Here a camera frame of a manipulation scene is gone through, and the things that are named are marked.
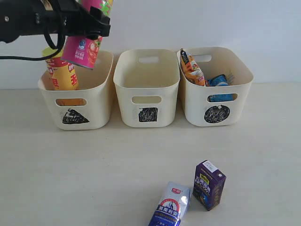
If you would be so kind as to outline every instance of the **purple drink carton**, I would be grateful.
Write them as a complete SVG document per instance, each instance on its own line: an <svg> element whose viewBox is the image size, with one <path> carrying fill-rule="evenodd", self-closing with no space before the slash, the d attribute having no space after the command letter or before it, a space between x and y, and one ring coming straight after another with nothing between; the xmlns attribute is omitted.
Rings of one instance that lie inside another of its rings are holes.
<svg viewBox="0 0 301 226"><path fill-rule="evenodd" d="M210 161L206 160L196 168L193 195L209 211L221 201L226 176Z"/></svg>

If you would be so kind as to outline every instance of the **black triangle drawing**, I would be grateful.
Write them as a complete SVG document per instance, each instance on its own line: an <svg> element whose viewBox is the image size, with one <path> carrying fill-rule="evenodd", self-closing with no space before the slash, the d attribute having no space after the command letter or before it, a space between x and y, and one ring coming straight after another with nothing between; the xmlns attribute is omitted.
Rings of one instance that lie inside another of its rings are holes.
<svg viewBox="0 0 301 226"><path fill-rule="evenodd" d="M65 116L63 117L63 124L83 124L90 122L88 119L86 119L84 116L82 116L77 111L69 108Z"/></svg>

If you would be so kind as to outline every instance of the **pink can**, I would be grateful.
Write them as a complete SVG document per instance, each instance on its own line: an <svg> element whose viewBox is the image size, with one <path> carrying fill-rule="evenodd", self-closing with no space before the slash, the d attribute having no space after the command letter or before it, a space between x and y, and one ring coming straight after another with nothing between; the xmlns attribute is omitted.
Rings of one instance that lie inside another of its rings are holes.
<svg viewBox="0 0 301 226"><path fill-rule="evenodd" d="M99 8L108 16L112 9L113 0L82 0L81 3L87 10L90 10L91 6L93 6ZM91 40L85 36L68 37L62 60L93 69L102 40L101 36L97 40Z"/></svg>

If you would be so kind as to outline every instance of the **white table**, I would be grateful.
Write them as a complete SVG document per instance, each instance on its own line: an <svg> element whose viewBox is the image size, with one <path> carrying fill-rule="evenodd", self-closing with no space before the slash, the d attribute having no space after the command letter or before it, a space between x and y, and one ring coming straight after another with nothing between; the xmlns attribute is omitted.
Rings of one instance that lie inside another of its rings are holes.
<svg viewBox="0 0 301 226"><path fill-rule="evenodd" d="M221 204L193 197L181 226L300 225L301 84L254 84L241 121L198 128L178 105L166 128L55 127L38 90L0 91L1 226L147 226L168 181L192 186L209 159Z"/></svg>

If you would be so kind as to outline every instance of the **white plastic bin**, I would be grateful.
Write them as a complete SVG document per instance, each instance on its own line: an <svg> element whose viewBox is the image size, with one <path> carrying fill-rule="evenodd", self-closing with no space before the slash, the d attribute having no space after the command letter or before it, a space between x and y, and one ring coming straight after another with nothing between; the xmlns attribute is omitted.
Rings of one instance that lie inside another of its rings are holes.
<svg viewBox="0 0 301 226"><path fill-rule="evenodd" d="M185 49L195 56L205 79L225 74L229 85L223 87L202 87L189 82L181 69L179 96L186 119L193 125L224 126L237 122L253 81L253 75L244 63L229 49L206 47ZM177 53L181 65L180 52ZM209 102L210 95L234 94L229 102Z"/></svg>
<svg viewBox="0 0 301 226"><path fill-rule="evenodd" d="M57 127L64 130L97 129L104 126L110 119L114 99L113 86L113 54L100 51L94 70L75 67L79 81L79 90L53 91L48 73L39 80L47 107ZM59 106L57 99L82 98L84 106Z"/></svg>
<svg viewBox="0 0 301 226"><path fill-rule="evenodd" d="M129 50L114 75L123 122L131 127L164 127L174 120L180 72L174 52Z"/></svg>

